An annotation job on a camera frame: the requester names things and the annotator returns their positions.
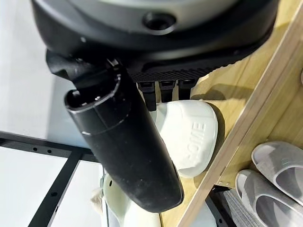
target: white slipper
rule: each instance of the white slipper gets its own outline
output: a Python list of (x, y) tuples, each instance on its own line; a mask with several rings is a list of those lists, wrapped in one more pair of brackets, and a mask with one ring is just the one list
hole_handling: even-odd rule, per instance
[(236, 177), (236, 191), (248, 211), (269, 227), (301, 227), (303, 207), (280, 192), (261, 174), (242, 170)]
[(303, 150), (274, 141), (257, 146), (251, 158), (271, 183), (303, 206)]
[(211, 106), (198, 100), (157, 104), (151, 116), (182, 177), (202, 173), (214, 152), (218, 121)]
[(161, 227), (160, 215), (150, 213), (133, 202), (106, 174), (103, 180), (103, 199), (117, 218), (120, 227)]

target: black cylindrical handle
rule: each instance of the black cylindrical handle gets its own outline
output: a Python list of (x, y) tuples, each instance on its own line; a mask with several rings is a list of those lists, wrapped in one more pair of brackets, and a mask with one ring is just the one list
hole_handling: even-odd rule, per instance
[(183, 201), (165, 144), (127, 75), (92, 102), (70, 91), (65, 105), (99, 162), (140, 207), (163, 212)]

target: gray slipper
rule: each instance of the gray slipper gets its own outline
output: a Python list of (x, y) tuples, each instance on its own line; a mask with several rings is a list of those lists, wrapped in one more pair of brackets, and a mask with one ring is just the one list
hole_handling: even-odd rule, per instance
[(273, 141), (257, 146), (251, 158), (271, 183), (303, 206), (303, 150)]
[(103, 199), (117, 218), (120, 227), (161, 227), (160, 215), (139, 207), (110, 175), (105, 174), (102, 188)]
[(245, 208), (268, 227), (301, 227), (303, 207), (280, 192), (262, 175), (242, 170), (236, 178), (236, 191)]

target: black plastic clip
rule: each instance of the black plastic clip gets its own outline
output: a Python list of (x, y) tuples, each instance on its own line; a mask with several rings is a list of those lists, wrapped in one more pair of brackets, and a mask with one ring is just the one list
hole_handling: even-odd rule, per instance
[(198, 79), (185, 79), (178, 81), (179, 100), (190, 99), (191, 89), (197, 84)]
[(143, 97), (145, 99), (145, 104), (148, 111), (157, 110), (155, 82), (138, 83), (138, 87), (143, 93)]
[(161, 91), (161, 102), (167, 103), (172, 100), (172, 91), (176, 85), (176, 81), (161, 81), (159, 87)]

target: black metal frame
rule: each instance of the black metal frame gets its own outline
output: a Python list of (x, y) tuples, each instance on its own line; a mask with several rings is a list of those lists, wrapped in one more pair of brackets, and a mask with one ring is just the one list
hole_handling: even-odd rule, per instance
[[(59, 143), (48, 142), (31, 137), (25, 137), (17, 134), (11, 134), (0, 131), (0, 147), (17, 149), (27, 152), (39, 153), (43, 155), (65, 157), (66, 163), (47, 192), (45, 198), (40, 204), (29, 227), (50, 227), (56, 215), (56, 212), (63, 200), (64, 194), (72, 180), (80, 160), (97, 162), (90, 149), (74, 147)], [(227, 212), (220, 206), (214, 196), (216, 191), (225, 191), (228, 188), (214, 187), (206, 198), (206, 203), (216, 219), (219, 227), (235, 227), (233, 220)]]
[(222, 206), (220, 201), (218, 201), (215, 195), (217, 192), (224, 192), (227, 190), (229, 190), (229, 188), (216, 185), (209, 192), (205, 202), (216, 219), (218, 227), (237, 227), (233, 219), (226, 212), (225, 208)]

